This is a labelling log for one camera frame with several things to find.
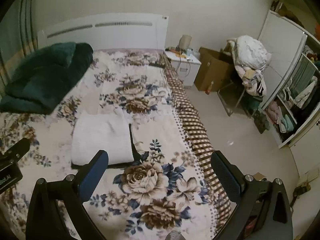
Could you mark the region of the white knitted sweater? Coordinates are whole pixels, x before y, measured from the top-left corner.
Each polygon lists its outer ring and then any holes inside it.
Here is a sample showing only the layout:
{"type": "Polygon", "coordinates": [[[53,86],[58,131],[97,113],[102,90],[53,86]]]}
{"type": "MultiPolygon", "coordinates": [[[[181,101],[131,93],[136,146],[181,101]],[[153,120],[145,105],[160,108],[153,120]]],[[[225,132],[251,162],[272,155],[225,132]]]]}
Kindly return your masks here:
{"type": "Polygon", "coordinates": [[[129,123],[121,109],[96,115],[83,112],[76,121],[71,151],[72,163],[86,165],[99,150],[108,153],[110,165],[134,161],[129,123]]]}

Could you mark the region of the pile of clothes on chair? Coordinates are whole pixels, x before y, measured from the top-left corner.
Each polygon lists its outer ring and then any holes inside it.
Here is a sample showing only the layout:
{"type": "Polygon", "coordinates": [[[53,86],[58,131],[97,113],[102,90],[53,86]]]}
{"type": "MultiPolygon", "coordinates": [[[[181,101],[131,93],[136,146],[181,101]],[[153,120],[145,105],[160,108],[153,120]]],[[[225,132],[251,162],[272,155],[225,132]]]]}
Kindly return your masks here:
{"type": "Polygon", "coordinates": [[[246,92],[251,96],[266,96],[264,72],[271,62],[272,55],[264,45],[255,38],[243,35],[228,39],[223,51],[231,55],[246,92]]]}

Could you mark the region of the white bed headboard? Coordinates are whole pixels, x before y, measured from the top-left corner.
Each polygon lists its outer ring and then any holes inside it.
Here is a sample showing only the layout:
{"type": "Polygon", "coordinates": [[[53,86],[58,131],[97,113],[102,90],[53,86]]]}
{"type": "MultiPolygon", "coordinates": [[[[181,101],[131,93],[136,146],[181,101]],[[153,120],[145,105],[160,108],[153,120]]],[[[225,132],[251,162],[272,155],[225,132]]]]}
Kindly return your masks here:
{"type": "Polygon", "coordinates": [[[37,33],[38,47],[55,43],[90,44],[93,50],[164,50],[169,17],[144,13],[106,13],[67,20],[37,33]]]}

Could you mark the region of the floral bed blanket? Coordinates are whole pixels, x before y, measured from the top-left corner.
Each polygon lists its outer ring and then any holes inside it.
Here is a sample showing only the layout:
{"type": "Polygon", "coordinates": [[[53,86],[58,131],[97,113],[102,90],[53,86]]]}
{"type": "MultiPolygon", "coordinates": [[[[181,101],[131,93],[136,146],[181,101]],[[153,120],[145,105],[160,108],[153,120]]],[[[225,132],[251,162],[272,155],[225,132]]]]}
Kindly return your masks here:
{"type": "Polygon", "coordinates": [[[1,150],[22,138],[23,178],[1,194],[1,211],[25,239],[36,181],[75,173],[72,140],[84,114],[123,113],[139,159],[108,168],[84,207],[107,239],[212,239],[231,204],[212,171],[213,147],[197,109],[168,58],[148,51],[96,51],[79,83],[50,115],[1,114],[1,150]]]}

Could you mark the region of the green window curtain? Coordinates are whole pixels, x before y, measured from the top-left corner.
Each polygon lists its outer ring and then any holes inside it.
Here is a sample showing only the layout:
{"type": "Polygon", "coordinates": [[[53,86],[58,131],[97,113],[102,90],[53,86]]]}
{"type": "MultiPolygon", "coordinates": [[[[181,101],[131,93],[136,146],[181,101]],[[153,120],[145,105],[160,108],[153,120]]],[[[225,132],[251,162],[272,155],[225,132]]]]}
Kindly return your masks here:
{"type": "Polygon", "coordinates": [[[15,0],[1,21],[1,96],[16,68],[38,49],[34,0],[15,0]]]}

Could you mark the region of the dark green plush blanket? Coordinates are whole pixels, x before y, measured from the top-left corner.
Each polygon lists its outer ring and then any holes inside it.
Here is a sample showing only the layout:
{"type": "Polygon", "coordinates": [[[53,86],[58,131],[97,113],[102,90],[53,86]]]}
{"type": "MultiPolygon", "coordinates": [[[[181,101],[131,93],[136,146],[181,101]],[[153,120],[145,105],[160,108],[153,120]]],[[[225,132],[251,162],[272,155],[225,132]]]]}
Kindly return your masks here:
{"type": "Polygon", "coordinates": [[[5,87],[1,112],[52,113],[92,62],[87,43],[56,43],[29,54],[5,87]]]}

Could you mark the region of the white wardrobe with shelves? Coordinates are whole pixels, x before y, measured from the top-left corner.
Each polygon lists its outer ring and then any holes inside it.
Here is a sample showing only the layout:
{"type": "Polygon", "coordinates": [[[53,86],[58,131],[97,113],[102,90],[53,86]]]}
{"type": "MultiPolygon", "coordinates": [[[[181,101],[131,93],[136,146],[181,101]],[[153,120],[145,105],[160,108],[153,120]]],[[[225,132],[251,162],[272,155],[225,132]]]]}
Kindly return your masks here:
{"type": "Polygon", "coordinates": [[[289,146],[303,176],[319,165],[319,40],[269,11],[259,41],[272,55],[261,107],[278,147],[289,146]]]}

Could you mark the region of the small beige bedside lamp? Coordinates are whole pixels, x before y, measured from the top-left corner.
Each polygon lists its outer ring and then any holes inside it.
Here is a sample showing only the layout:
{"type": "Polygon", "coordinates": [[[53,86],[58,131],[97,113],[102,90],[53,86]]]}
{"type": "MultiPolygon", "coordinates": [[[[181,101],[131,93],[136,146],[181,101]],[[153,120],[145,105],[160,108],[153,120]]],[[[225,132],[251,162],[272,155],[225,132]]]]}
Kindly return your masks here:
{"type": "Polygon", "coordinates": [[[178,48],[180,50],[186,51],[190,47],[191,39],[192,37],[190,35],[182,35],[178,43],[178,48]]]}

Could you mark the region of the black folded garment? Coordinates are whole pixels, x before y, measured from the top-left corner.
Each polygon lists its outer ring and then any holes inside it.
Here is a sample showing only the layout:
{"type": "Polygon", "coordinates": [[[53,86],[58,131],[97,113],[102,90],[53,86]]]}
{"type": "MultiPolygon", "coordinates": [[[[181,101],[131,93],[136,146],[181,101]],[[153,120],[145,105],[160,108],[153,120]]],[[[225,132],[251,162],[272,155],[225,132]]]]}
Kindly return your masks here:
{"type": "Polygon", "coordinates": [[[85,166],[100,150],[108,154],[110,168],[124,168],[141,158],[134,144],[131,125],[113,128],[105,124],[88,130],[76,127],[71,150],[73,168],[85,166]]]}

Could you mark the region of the brown cardboard box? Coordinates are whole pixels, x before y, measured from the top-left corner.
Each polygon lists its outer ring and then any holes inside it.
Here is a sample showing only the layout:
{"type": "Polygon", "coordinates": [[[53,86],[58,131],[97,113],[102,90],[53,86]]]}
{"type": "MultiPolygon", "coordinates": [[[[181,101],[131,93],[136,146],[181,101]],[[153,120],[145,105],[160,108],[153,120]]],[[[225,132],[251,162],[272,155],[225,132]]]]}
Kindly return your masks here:
{"type": "Polygon", "coordinates": [[[198,91],[217,92],[229,83],[230,73],[234,69],[233,59],[220,51],[201,47],[200,68],[194,81],[198,91]]]}

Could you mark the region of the white bedside table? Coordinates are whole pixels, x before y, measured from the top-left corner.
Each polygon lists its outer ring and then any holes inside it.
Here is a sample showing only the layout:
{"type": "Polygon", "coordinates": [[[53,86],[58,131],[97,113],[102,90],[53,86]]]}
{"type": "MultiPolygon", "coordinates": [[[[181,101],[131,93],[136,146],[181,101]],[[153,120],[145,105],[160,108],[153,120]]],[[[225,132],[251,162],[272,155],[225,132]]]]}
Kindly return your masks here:
{"type": "Polygon", "coordinates": [[[192,87],[201,62],[192,54],[189,56],[185,54],[179,55],[172,51],[165,51],[164,53],[171,62],[172,67],[175,69],[184,87],[192,87]]]}

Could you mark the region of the metal frame chair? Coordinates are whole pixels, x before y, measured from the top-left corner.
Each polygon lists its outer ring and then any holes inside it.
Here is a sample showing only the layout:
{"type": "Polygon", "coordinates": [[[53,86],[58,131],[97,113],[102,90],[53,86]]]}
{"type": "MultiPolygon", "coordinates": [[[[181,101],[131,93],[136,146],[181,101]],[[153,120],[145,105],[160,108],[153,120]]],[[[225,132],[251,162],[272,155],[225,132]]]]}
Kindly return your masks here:
{"type": "Polygon", "coordinates": [[[232,81],[220,88],[217,95],[228,116],[236,113],[250,118],[263,101],[262,97],[251,96],[243,85],[237,85],[232,81]]]}

